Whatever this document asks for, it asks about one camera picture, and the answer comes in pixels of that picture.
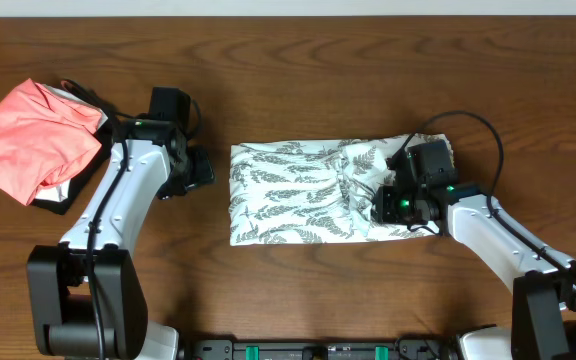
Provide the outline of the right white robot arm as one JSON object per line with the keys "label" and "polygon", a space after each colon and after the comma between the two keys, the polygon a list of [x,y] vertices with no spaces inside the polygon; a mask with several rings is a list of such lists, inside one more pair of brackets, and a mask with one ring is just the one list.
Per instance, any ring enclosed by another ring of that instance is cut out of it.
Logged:
{"label": "right white robot arm", "polygon": [[377,221],[411,231],[436,225],[512,294],[510,328],[462,333],[443,358],[576,359],[576,260],[532,234],[478,185],[460,182],[445,142],[403,145],[386,165],[395,180],[374,197]]}

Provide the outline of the black garment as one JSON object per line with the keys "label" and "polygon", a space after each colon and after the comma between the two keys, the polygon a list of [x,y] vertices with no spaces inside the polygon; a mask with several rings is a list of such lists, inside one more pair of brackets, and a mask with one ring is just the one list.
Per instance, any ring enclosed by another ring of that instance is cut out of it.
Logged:
{"label": "black garment", "polygon": [[[90,133],[89,140],[92,136],[99,142],[100,148],[95,155],[86,153],[90,156],[90,162],[83,166],[82,160],[76,160],[77,155],[67,149],[68,141],[65,141],[64,133],[45,133],[32,141],[32,147],[36,153],[42,152],[41,161],[48,161],[48,165],[43,165],[44,172],[47,174],[38,174],[38,179],[34,180],[29,194],[24,197],[23,203],[28,206],[49,210],[55,214],[64,215],[71,207],[72,203],[91,179],[95,171],[109,157],[111,145],[111,128],[107,122],[107,114],[98,106],[91,104],[90,100],[83,100],[70,92],[59,90],[49,85],[42,84],[45,93],[51,93],[54,98],[60,97],[63,101],[78,103],[82,106],[95,109],[100,113],[100,120],[94,133]],[[57,175],[53,175],[55,167],[59,168],[63,162],[73,160],[72,170],[79,164],[79,172],[75,175],[60,175],[57,169]]]}

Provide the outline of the white fern print dress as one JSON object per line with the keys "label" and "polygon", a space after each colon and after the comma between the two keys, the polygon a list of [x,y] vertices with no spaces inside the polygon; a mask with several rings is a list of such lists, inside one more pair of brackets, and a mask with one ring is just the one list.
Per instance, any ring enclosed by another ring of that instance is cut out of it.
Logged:
{"label": "white fern print dress", "polygon": [[230,157],[230,243],[359,243],[424,237],[436,231],[376,222],[372,200],[395,174],[401,146],[435,141],[417,134],[375,139],[241,143]]}

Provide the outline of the pink garment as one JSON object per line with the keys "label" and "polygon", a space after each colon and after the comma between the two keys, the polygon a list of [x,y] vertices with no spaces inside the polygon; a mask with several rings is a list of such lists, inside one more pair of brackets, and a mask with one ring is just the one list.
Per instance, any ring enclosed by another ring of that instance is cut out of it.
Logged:
{"label": "pink garment", "polygon": [[23,205],[79,175],[100,151],[98,107],[27,79],[0,102],[0,190]]}

